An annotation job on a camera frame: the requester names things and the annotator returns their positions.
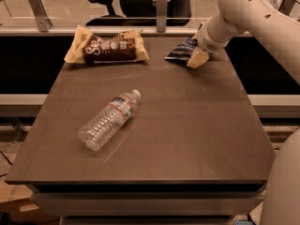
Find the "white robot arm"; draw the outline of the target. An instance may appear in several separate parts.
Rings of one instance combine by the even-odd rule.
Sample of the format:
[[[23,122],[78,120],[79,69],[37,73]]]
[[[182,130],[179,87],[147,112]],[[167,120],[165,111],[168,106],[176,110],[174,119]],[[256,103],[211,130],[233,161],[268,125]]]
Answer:
[[[218,0],[218,12],[196,33],[206,53],[248,31],[300,83],[300,23],[273,0]],[[260,225],[300,225],[300,129],[281,145],[266,186]]]

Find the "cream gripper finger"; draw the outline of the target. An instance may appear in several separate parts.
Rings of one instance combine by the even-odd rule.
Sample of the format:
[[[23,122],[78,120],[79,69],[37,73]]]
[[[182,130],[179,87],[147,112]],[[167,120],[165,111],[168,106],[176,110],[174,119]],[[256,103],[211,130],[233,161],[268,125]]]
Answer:
[[[201,48],[196,47],[191,57],[187,61],[187,66],[189,68],[198,68],[207,62],[208,59],[209,54],[206,51],[203,51]]]
[[[203,37],[203,23],[197,29],[197,32],[192,36],[193,39],[200,40]]]

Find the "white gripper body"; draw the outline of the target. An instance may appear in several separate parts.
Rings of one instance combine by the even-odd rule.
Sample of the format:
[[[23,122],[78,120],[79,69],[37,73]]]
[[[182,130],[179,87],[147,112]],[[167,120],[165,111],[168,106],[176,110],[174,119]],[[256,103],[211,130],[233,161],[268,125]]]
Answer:
[[[222,16],[210,17],[202,26],[198,35],[198,46],[213,54],[224,49],[232,38],[232,32]]]

